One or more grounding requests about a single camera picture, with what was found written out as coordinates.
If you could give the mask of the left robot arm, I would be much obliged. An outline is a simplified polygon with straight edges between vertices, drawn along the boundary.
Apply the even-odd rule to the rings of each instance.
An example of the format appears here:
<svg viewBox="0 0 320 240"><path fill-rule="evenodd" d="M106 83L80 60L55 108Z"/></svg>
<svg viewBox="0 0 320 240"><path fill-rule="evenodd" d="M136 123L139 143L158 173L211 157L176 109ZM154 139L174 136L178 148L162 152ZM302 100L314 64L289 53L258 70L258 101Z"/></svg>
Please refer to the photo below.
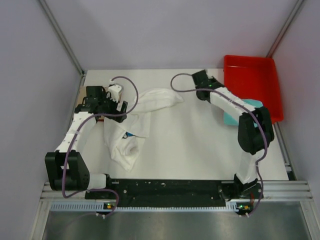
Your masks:
<svg viewBox="0 0 320 240"><path fill-rule="evenodd" d="M108 176L91 173L82 157L87 138L99 119L105 114L113 122L126 119L128 103L122 101L124 88L120 84L109 87L81 87L69 127L61 144L45 156L49 184L54 191L86 191L96 189L102 198L109 198L114 191Z"/></svg>

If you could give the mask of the white t shirt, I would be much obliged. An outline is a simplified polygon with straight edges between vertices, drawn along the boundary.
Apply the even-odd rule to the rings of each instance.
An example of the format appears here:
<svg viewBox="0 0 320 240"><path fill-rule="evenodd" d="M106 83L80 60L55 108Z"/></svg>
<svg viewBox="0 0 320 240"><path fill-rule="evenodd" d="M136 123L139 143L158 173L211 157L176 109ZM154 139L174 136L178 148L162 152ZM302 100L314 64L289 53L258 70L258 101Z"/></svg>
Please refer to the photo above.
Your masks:
<svg viewBox="0 0 320 240"><path fill-rule="evenodd" d="M183 98L167 88L153 88L139 94L137 105L127 118L118 123L105 118L104 144L110 158L130 172L138 159L145 140L150 137L151 113L182 103Z"/></svg>

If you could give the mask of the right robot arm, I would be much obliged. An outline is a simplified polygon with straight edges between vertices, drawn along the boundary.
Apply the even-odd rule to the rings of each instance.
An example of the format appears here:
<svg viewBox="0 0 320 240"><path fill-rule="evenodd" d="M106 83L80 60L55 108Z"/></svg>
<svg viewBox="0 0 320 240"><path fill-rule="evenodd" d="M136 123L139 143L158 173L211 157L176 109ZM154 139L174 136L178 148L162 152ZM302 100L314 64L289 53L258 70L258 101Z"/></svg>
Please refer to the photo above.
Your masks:
<svg viewBox="0 0 320 240"><path fill-rule="evenodd" d="M208 77L206 70L193 73L191 77L198 99L219 107L237 122L237 141L242 154L233 178L233 192L245 198L257 185L261 177L259 164L275 138L270 112L265 106L255 107L244 102L214 77Z"/></svg>

